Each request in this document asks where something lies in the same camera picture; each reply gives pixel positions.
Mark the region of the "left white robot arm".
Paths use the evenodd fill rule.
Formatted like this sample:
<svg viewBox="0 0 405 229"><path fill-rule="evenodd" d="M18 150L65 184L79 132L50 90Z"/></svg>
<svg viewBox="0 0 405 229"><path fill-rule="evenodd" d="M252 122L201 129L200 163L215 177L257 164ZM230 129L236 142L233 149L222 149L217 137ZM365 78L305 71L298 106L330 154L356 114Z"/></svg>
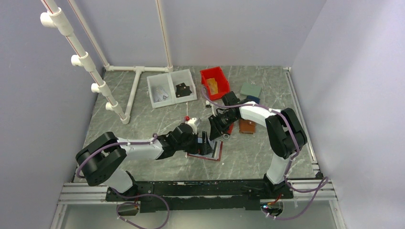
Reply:
<svg viewBox="0 0 405 229"><path fill-rule="evenodd" d="M153 134L144 140L118 138L113 132L105 132L75 156L78 164L76 176L84 178L89 186L107 185L124 200L132 200L137 194L133 176L122 169L124 162L139 159L162 160L177 151L189 155L213 154L217 143L210 140L206 132L199 136L186 123L167 134Z"/></svg>

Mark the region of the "black credit card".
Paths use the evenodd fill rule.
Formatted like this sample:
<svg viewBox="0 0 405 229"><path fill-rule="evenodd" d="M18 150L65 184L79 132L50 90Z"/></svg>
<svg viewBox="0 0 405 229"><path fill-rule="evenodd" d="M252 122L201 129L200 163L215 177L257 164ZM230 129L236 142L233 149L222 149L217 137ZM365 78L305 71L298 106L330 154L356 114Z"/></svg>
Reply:
<svg viewBox="0 0 405 229"><path fill-rule="evenodd" d="M183 93L186 91L190 91L190 87L187 86L185 83L180 83L178 85L176 85L176 92L177 93Z"/></svg>

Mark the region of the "red card holder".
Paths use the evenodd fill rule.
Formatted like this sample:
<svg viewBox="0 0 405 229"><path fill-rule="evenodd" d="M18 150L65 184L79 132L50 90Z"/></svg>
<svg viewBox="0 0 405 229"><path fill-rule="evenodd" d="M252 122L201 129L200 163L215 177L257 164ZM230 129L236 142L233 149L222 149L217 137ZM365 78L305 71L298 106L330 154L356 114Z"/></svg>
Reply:
<svg viewBox="0 0 405 229"><path fill-rule="evenodd" d="M220 161L222 155L222 148L223 148L223 141L214 141L213 147L209 143L198 143L197 152L195 154L187 153L186 156L211 161Z"/></svg>

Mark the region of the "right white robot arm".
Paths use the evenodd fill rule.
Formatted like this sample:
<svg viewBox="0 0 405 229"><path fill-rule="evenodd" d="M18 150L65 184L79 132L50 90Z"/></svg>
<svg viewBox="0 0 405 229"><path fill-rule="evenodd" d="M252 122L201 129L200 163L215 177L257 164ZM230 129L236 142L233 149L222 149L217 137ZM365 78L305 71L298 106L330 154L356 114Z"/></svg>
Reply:
<svg viewBox="0 0 405 229"><path fill-rule="evenodd" d="M285 182L289 166L302 147L308 142L303 127L291 108L272 109L250 100L240 100L234 92L222 97L223 104L208 102L219 108L219 113L209 117L210 140L215 140L228 132L234 122L244 119L266 128L271 149L272 161L265 174L268 180L263 192L269 198L281 193L281 183Z"/></svg>

